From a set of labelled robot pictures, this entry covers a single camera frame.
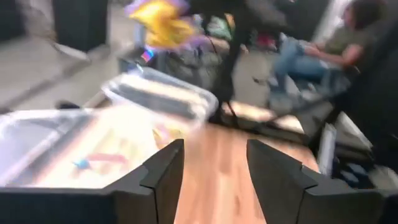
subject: plastic storage container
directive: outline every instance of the plastic storage container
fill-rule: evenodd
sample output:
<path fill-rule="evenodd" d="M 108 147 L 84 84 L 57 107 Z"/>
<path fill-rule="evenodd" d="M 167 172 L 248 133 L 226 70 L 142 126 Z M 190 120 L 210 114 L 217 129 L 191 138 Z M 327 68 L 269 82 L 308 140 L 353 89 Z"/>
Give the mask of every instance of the plastic storage container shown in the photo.
<path fill-rule="evenodd" d="M 2 115 L 0 187 L 102 189 L 180 138 L 152 116 L 131 106 Z"/>
<path fill-rule="evenodd" d="M 217 107 L 217 98 L 204 89 L 148 67 L 120 75 L 102 90 L 114 105 L 130 105 L 172 120 L 184 132 L 199 128 Z"/>

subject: person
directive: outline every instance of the person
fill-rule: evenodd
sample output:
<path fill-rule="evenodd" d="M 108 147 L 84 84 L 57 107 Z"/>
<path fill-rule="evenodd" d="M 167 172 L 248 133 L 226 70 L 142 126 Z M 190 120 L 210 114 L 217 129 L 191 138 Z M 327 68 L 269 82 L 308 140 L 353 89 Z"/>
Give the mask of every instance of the person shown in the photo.
<path fill-rule="evenodd" d="M 324 44 L 286 38 L 274 63 L 276 82 L 270 81 L 270 85 L 285 92 L 288 73 L 300 78 L 321 78 L 331 66 L 344 68 L 354 65 L 372 42 L 373 36 L 367 28 L 381 18 L 383 7 L 380 0 L 354 0 L 344 11 L 343 26 L 337 28 Z"/>

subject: colorful item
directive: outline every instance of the colorful item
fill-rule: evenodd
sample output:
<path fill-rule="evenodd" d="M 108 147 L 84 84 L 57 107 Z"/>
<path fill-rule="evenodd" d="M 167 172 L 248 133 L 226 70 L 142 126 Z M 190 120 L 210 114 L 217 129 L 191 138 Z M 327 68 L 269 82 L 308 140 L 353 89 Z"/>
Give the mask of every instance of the colorful item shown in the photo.
<path fill-rule="evenodd" d="M 174 49 L 195 35 L 191 24 L 179 18 L 180 6 L 171 1 L 141 1 L 127 8 L 129 17 L 147 28 L 146 44 L 151 47 Z"/>
<path fill-rule="evenodd" d="M 87 159 L 81 159 L 79 161 L 76 161 L 73 163 L 74 165 L 76 165 L 77 169 L 89 169 L 90 168 L 90 163 L 88 162 Z"/>
<path fill-rule="evenodd" d="M 154 57 L 154 52 L 151 50 L 145 50 L 145 52 L 141 55 L 141 58 L 144 59 L 145 62 L 148 62 L 153 57 Z"/>
<path fill-rule="evenodd" d="M 119 154 L 106 154 L 106 153 L 96 153 L 88 155 L 85 159 L 80 159 L 79 161 L 73 162 L 77 169 L 85 170 L 89 169 L 90 161 L 92 162 L 115 162 L 121 164 L 127 164 L 128 160 Z"/>
<path fill-rule="evenodd" d="M 87 156 L 89 161 L 127 163 L 128 160 L 120 154 L 96 153 Z"/>

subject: black object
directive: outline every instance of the black object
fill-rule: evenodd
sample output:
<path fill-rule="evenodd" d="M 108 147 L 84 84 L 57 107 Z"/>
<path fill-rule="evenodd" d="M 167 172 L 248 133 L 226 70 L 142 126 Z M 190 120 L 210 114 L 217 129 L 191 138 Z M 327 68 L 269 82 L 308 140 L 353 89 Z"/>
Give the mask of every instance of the black object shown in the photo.
<path fill-rule="evenodd" d="M 67 109 L 80 109 L 80 106 L 69 101 L 59 101 L 55 108 L 58 110 L 67 110 Z"/>
<path fill-rule="evenodd" d="M 141 56 L 145 52 L 145 48 L 141 46 L 134 46 L 132 49 L 126 49 L 118 56 L 119 72 L 127 73 L 134 70 L 138 66 L 141 67 L 155 67 L 157 62 L 157 54 L 149 60 L 145 61 Z"/>
<path fill-rule="evenodd" d="M 108 0 L 53 0 L 57 42 L 88 52 L 106 43 Z"/>
<path fill-rule="evenodd" d="M 16 0 L 0 1 L 0 42 L 25 34 L 22 14 Z"/>
<path fill-rule="evenodd" d="M 172 224 L 183 158 L 179 139 L 103 189 L 0 189 L 1 223 Z"/>
<path fill-rule="evenodd" d="M 395 223 L 398 191 L 355 190 L 258 141 L 248 141 L 248 165 L 268 224 Z"/>

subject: black speaker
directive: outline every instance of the black speaker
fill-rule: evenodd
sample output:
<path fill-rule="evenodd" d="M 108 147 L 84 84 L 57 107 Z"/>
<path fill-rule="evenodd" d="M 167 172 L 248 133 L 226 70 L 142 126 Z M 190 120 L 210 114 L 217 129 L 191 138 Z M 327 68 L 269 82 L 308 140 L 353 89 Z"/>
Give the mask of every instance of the black speaker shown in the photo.
<path fill-rule="evenodd" d="M 53 0 L 59 44 L 88 52 L 106 43 L 108 0 Z"/>
<path fill-rule="evenodd" d="M 16 0 L 0 1 L 0 42 L 25 34 L 22 15 Z"/>

